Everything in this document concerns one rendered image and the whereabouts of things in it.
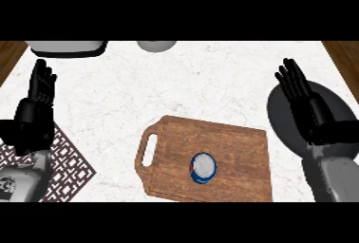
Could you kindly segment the dark grey pan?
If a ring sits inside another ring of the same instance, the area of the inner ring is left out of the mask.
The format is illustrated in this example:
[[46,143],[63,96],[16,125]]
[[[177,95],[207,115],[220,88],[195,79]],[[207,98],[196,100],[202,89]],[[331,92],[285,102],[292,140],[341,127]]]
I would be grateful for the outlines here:
[[[335,92],[315,82],[310,82],[310,88],[323,98],[335,120],[354,121],[354,113]],[[289,103],[279,85],[273,87],[269,93],[266,112],[270,126],[281,142],[292,153],[303,158],[307,153],[307,142],[297,131]],[[359,154],[359,143],[337,143],[325,148],[323,154],[334,157],[349,157],[354,159]]]

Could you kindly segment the pale grey round object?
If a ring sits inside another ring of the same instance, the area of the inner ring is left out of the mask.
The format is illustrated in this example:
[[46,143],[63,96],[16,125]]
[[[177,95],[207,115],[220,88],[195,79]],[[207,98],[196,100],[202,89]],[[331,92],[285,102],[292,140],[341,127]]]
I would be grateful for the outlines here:
[[139,41],[137,46],[146,51],[146,52],[162,52],[168,50],[174,44],[176,41]]

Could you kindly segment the blue rimmed can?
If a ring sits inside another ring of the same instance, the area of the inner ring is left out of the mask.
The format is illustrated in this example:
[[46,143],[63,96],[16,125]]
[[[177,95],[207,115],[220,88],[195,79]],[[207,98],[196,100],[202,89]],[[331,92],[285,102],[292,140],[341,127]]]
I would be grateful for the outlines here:
[[189,175],[198,184],[207,184],[216,176],[216,159],[210,153],[198,153],[189,164]]

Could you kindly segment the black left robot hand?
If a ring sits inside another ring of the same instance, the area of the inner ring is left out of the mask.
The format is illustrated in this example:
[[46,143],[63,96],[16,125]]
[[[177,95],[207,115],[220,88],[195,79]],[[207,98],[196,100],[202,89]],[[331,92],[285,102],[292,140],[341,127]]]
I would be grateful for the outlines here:
[[13,119],[0,120],[0,140],[22,157],[49,150],[55,137],[53,100],[57,75],[38,59],[34,65],[28,96],[19,101]]

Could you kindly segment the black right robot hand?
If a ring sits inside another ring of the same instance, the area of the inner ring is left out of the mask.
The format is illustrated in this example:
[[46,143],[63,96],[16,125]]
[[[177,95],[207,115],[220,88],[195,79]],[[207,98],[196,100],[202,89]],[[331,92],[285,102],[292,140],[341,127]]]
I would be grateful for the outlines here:
[[359,143],[359,121],[337,121],[329,105],[312,89],[294,59],[285,58],[275,78],[289,103],[301,138],[312,145]]

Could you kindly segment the brown wooden cutting board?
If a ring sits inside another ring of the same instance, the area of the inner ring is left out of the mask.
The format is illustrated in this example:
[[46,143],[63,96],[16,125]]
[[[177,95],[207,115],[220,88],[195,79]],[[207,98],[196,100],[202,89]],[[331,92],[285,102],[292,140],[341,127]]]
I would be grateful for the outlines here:
[[177,201],[272,200],[261,129],[165,116],[143,132],[134,168],[151,196]]

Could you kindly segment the brown patterned placemat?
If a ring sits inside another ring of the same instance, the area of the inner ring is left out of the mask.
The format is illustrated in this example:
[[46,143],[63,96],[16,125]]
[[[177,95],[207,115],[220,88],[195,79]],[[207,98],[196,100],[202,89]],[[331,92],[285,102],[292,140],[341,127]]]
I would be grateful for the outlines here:
[[[77,150],[59,125],[55,125],[52,150],[52,180],[41,202],[69,202],[96,175],[96,170]],[[0,141],[0,169],[9,165],[32,165],[31,156],[18,157],[15,149]]]

